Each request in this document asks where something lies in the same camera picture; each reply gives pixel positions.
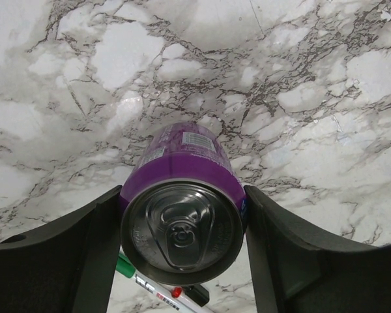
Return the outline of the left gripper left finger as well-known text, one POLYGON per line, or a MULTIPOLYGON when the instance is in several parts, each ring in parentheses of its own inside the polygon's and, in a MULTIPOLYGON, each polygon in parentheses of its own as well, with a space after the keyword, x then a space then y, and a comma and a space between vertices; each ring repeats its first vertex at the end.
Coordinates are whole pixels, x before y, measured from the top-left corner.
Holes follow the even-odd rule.
POLYGON ((120 191, 0 242, 0 312, 106 312, 120 249, 120 191))

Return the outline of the purple can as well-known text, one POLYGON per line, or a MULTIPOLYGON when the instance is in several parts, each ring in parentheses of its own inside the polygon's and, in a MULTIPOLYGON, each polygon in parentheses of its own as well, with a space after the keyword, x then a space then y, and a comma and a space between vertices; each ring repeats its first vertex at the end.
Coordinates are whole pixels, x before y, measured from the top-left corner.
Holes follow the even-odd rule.
POLYGON ((236 260, 246 193, 216 136, 194 122, 161 128, 119 196, 121 246, 152 280, 188 286, 236 260))

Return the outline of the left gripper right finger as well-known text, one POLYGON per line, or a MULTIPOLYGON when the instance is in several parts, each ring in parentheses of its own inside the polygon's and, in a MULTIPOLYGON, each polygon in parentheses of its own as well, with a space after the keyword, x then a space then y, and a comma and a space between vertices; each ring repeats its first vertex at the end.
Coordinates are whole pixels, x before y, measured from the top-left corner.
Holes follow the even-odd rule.
POLYGON ((258 312, 391 312, 391 244, 346 239, 245 191, 258 312))

